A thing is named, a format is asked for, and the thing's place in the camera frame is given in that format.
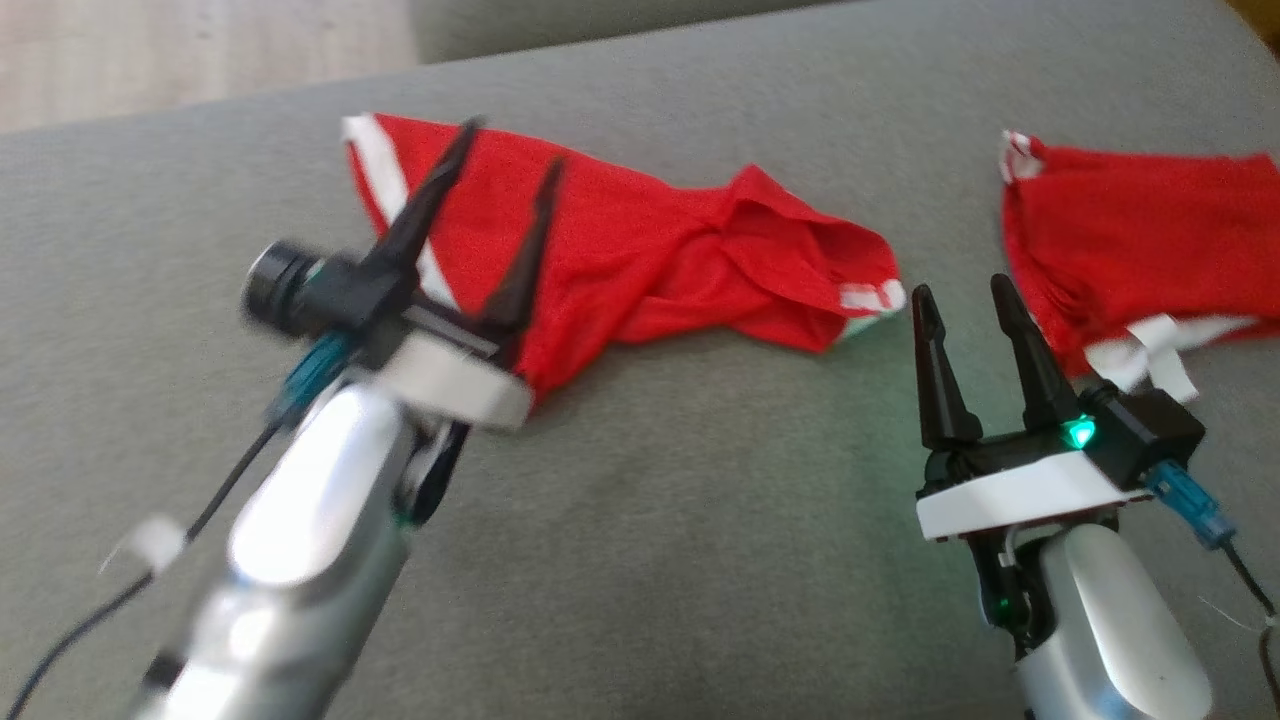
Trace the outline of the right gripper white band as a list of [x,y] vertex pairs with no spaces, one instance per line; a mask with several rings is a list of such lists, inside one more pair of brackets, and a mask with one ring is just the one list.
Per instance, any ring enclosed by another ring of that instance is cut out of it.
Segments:
[[931,287],[919,284],[911,323],[922,443],[929,452],[915,505],[922,536],[945,542],[1149,498],[1147,489],[1124,489],[1087,456],[1093,425],[1065,425],[1082,415],[1076,395],[1012,279],[997,273],[989,290],[1012,347],[1029,432],[983,438],[946,352],[938,305]]

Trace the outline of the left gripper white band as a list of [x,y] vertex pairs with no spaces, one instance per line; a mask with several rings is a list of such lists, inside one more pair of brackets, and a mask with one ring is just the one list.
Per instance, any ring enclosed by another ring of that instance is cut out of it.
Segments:
[[[513,347],[532,323],[543,261],[550,238],[564,159],[547,168],[532,202],[532,218],[517,251],[489,295],[480,316],[481,337],[453,304],[453,290],[431,249],[433,225],[458,184],[484,119],[457,126],[403,117],[360,119],[360,191],[380,229],[361,272],[387,287],[390,304],[411,304],[374,323],[364,336],[364,368],[372,386],[424,420],[443,419],[488,428],[520,428],[532,410],[532,391],[500,366],[500,347]],[[417,183],[407,151],[435,129],[445,145]]]

